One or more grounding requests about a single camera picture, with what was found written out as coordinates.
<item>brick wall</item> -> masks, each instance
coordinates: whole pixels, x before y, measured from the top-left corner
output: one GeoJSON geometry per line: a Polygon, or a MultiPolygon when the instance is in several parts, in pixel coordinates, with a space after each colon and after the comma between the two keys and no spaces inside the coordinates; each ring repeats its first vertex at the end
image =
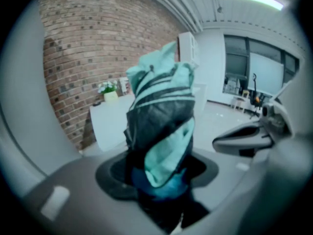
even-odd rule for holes
{"type": "Polygon", "coordinates": [[[61,127],[83,149],[95,142],[89,107],[100,82],[125,75],[138,58],[184,28],[151,0],[39,0],[45,26],[46,88],[61,127]]]}

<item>ceiling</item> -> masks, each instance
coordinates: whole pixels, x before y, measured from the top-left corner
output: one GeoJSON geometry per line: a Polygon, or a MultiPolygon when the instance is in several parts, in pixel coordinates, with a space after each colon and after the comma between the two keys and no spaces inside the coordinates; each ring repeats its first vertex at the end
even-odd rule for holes
{"type": "Polygon", "coordinates": [[[288,0],[278,11],[249,0],[157,0],[169,9],[193,33],[207,28],[232,27],[252,30],[294,45],[305,52],[305,36],[288,10],[288,0]]]}

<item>white floor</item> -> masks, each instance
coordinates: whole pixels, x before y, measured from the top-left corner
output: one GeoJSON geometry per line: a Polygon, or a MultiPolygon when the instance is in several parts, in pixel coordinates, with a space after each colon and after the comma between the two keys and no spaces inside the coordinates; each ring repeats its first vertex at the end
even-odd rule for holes
{"type": "MultiPolygon", "coordinates": [[[[194,130],[194,147],[214,152],[212,141],[218,135],[230,130],[245,122],[258,119],[244,114],[239,110],[231,109],[229,106],[208,102],[205,105],[203,114],[196,117],[196,127],[194,130]]],[[[84,156],[101,154],[97,143],[89,146],[83,151],[84,156]]]]}

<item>white flower pot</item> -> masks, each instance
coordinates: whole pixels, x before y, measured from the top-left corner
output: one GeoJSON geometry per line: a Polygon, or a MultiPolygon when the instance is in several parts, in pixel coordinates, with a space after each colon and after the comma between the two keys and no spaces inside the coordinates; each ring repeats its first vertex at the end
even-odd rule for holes
{"type": "Polygon", "coordinates": [[[115,101],[118,99],[118,95],[117,95],[116,91],[104,93],[103,96],[104,96],[104,100],[106,102],[111,102],[111,101],[115,101]]]}

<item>potted plant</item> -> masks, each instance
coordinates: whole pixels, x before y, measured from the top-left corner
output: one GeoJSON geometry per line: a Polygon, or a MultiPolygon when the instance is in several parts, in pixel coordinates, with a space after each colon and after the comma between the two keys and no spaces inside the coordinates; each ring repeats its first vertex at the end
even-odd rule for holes
{"type": "Polygon", "coordinates": [[[98,85],[98,92],[100,94],[103,95],[104,97],[104,100],[106,102],[108,101],[114,101],[114,100],[117,100],[118,99],[118,96],[117,96],[117,93],[116,93],[116,89],[117,89],[117,81],[113,81],[110,82],[103,82],[101,84],[98,85]]]}

